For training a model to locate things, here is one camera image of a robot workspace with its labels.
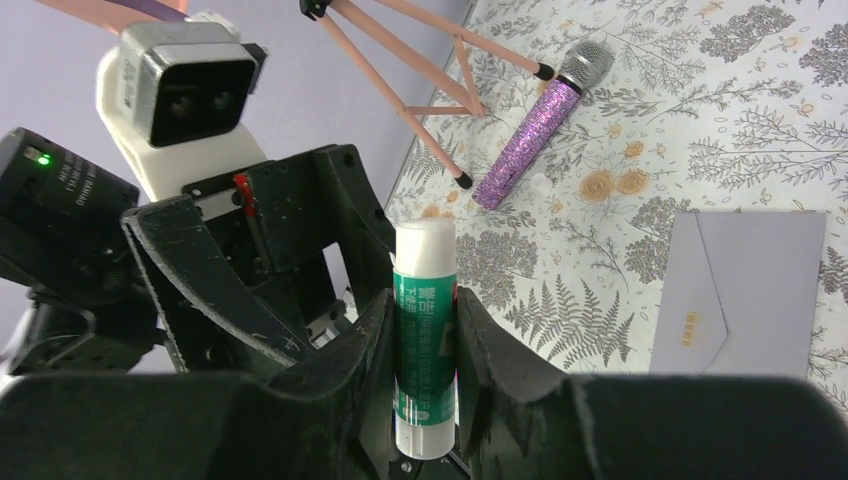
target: envelope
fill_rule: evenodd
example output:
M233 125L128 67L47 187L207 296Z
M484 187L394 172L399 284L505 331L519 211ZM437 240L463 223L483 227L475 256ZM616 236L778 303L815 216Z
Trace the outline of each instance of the envelope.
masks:
M824 213L678 213L650 372L806 378Z

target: tablecloth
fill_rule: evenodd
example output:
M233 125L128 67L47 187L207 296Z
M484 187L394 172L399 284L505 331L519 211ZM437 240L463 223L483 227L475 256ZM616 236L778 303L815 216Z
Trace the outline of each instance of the tablecloth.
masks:
M419 143L389 218L455 218L461 282L554 365L644 372L675 212L826 211L809 380L848 418L848 2L481 0L468 28L550 65L584 38L616 60L499 210ZM545 85L468 50L489 113L425 126L479 182Z

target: green glue stick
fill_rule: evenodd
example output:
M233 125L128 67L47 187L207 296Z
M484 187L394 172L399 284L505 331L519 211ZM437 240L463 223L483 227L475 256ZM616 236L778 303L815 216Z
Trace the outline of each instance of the green glue stick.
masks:
M456 435L456 226L422 218L396 235L395 440L404 455L433 460Z

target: microphone head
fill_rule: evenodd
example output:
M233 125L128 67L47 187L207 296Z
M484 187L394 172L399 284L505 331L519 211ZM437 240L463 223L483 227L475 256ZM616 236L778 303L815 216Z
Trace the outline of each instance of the microphone head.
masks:
M600 83L612 67L612 53L603 43L584 40L565 54L560 75L573 82L584 92Z

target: glittery purple microphone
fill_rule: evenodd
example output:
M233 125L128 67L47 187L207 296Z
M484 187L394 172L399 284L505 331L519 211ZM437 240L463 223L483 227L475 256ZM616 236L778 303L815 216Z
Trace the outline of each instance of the glittery purple microphone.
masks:
M583 41L565 55L559 75L519 125L472 198L494 210L509 194L565 118L577 108L583 92L597 85L612 65L612 54L603 44Z

